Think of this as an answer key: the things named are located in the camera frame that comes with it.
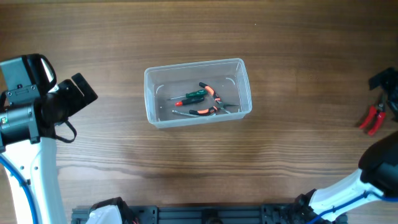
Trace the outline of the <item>red pruning shears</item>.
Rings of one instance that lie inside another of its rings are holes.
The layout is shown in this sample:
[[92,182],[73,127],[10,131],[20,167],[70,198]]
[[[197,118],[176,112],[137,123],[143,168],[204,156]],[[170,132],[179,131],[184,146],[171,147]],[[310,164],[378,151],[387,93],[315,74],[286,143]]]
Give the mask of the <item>red pruning shears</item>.
[[380,93],[375,104],[371,105],[367,116],[359,125],[359,129],[368,129],[367,135],[373,136],[377,133],[386,117],[386,94]]

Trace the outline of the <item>silver socket wrench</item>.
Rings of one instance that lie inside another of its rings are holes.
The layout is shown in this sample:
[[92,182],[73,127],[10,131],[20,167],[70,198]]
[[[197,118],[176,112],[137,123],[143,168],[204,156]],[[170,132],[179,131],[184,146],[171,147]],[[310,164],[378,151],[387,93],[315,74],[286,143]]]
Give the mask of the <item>silver socket wrench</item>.
[[177,115],[182,115],[182,116],[189,116],[189,117],[194,117],[194,118],[198,118],[198,117],[206,117],[206,116],[216,116],[215,113],[211,114],[211,115],[195,115],[195,114],[190,114],[190,113],[184,113],[181,111],[177,111],[177,110],[172,110],[173,114],[177,114]]

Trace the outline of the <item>red black screwdriver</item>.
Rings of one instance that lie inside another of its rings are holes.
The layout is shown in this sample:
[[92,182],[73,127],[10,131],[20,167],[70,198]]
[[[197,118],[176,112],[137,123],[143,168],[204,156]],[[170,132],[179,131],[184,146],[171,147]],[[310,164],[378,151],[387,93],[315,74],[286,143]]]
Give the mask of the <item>red black screwdriver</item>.
[[159,107],[183,107],[183,106],[201,103],[204,100],[205,100],[204,97],[185,98],[185,99],[179,99],[179,100],[160,99],[157,101],[157,105]]

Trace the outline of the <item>green handled screwdriver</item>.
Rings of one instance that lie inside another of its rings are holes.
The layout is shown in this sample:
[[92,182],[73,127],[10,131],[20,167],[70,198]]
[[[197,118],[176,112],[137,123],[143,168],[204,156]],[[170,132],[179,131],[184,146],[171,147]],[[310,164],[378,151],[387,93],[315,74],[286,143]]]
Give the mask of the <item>green handled screwdriver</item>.
[[173,98],[169,98],[169,100],[175,100],[175,99],[179,99],[179,98],[201,98],[207,94],[208,94],[208,92],[206,90],[197,90],[197,91],[194,91],[191,93],[186,93],[183,96],[176,96]]

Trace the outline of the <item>orange black needle-nose pliers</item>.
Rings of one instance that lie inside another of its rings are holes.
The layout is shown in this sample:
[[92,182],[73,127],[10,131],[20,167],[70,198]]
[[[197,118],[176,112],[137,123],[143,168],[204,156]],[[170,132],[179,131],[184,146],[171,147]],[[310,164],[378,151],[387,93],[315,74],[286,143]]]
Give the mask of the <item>orange black needle-nose pliers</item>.
[[216,114],[218,111],[223,111],[226,114],[231,114],[231,112],[226,108],[229,106],[239,106],[239,103],[226,103],[225,101],[223,101],[219,94],[217,94],[217,92],[206,83],[200,82],[199,86],[204,88],[209,94],[207,102],[208,107],[201,110],[189,110],[190,114],[195,116],[210,116]]

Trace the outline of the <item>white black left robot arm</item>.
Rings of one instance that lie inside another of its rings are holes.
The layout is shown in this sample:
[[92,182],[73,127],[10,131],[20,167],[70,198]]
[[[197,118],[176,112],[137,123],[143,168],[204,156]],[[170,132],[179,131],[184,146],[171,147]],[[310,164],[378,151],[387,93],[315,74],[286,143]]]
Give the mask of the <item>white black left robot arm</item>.
[[1,164],[6,168],[18,223],[66,223],[56,170],[57,125],[77,131],[69,117],[97,99],[77,73],[57,82],[42,54],[1,62],[6,90],[1,94]]

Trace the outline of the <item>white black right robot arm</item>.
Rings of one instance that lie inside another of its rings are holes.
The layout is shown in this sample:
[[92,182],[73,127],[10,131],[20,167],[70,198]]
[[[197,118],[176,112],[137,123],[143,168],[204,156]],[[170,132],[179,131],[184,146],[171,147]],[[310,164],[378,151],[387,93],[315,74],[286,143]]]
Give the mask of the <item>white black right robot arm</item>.
[[[371,77],[368,84],[370,90],[382,91],[358,127],[373,136],[385,120],[386,109],[397,114],[397,70],[387,68]],[[349,176],[327,188],[298,196],[287,210],[287,220],[305,224],[347,223],[348,211],[375,201],[397,202],[397,133],[371,145]]]

